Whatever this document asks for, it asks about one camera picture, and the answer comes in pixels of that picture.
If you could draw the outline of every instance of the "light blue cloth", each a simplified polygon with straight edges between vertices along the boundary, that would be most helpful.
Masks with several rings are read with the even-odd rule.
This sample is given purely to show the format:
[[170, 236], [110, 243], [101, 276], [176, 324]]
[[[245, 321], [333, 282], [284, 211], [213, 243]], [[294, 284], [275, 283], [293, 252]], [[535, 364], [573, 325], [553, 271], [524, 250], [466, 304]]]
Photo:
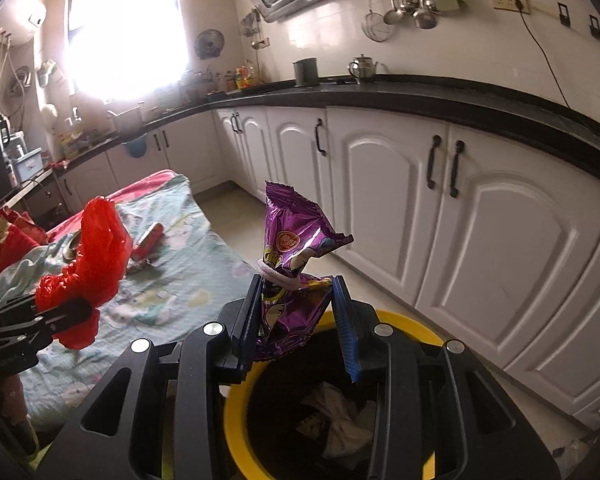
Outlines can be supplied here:
[[[36, 430], [64, 424], [132, 341], [145, 337], [161, 344], [184, 338], [216, 319], [225, 303], [243, 298], [253, 277], [251, 267], [211, 231], [184, 176], [116, 209], [134, 240], [153, 222], [164, 225], [164, 238], [151, 256], [154, 267], [120, 282], [117, 296], [100, 308], [94, 344], [75, 351], [54, 341], [38, 353], [37, 366], [20, 374]], [[44, 274], [57, 274], [65, 265], [62, 248], [69, 236], [33, 249], [5, 269], [0, 301], [33, 291]]]

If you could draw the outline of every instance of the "floor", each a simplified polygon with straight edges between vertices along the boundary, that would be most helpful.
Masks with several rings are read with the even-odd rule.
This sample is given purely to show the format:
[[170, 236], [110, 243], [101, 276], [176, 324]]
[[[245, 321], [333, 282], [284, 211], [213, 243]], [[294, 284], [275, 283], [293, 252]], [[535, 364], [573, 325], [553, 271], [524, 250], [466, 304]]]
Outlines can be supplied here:
[[[239, 188], [230, 189], [211, 198], [199, 199], [199, 203], [213, 230], [229, 247], [254, 266], [262, 257], [265, 205]], [[335, 256], [328, 254], [320, 259], [312, 258], [306, 266], [306, 272], [315, 276], [341, 274], [352, 298], [365, 301], [381, 310], [391, 310], [422, 320], [410, 307], [389, 297]], [[570, 420], [549, 409], [507, 378], [495, 375], [549, 450], [564, 446], [586, 433], [584, 428], [574, 425]]]

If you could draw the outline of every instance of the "black countertop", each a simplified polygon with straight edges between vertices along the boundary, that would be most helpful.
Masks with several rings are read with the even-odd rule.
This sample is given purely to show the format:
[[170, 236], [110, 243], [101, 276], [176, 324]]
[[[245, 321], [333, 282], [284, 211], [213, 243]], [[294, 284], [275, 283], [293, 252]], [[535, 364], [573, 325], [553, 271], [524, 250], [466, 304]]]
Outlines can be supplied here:
[[[146, 124], [137, 136], [213, 108], [374, 108], [462, 124], [517, 140], [600, 179], [600, 124], [587, 116], [530, 94], [474, 81], [407, 75], [383, 75], [378, 79], [376, 83], [357, 85], [350, 84], [349, 77], [324, 78], [319, 86], [310, 88], [295, 88], [293, 81], [283, 81], [219, 94], [213, 102], [176, 110]], [[120, 142], [120, 138], [109, 139], [72, 160], [65, 171]]]

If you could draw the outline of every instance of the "window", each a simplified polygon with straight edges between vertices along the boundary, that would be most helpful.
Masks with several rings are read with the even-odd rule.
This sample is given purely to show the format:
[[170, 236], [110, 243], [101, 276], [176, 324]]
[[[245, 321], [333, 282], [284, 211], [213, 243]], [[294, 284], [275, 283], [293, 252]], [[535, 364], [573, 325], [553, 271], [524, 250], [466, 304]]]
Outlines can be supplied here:
[[103, 100], [174, 83], [187, 65], [177, 0], [70, 0], [68, 28], [75, 87]]

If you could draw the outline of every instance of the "trash can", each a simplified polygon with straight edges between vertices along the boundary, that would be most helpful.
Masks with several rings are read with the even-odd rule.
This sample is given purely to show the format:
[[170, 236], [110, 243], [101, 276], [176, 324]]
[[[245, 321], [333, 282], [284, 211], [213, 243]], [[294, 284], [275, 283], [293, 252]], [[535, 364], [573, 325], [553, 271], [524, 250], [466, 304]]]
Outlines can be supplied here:
[[[376, 314], [380, 321], [399, 328], [418, 341], [437, 346], [443, 343], [414, 319], [393, 312], [376, 311]], [[315, 438], [298, 431], [299, 424], [315, 413], [315, 409], [303, 404], [302, 400], [322, 382], [336, 386], [358, 408], [368, 400], [376, 400], [374, 386], [351, 383], [342, 361], [331, 311], [322, 316], [304, 347], [276, 361], [254, 364], [246, 380], [232, 386], [224, 406], [224, 434], [231, 456], [245, 478], [366, 479], [368, 460], [362, 459], [352, 467], [323, 458], [328, 428], [318, 428]], [[423, 479], [428, 480], [435, 476], [433, 442], [429, 443], [425, 438], [424, 446], [427, 462], [423, 464]]]

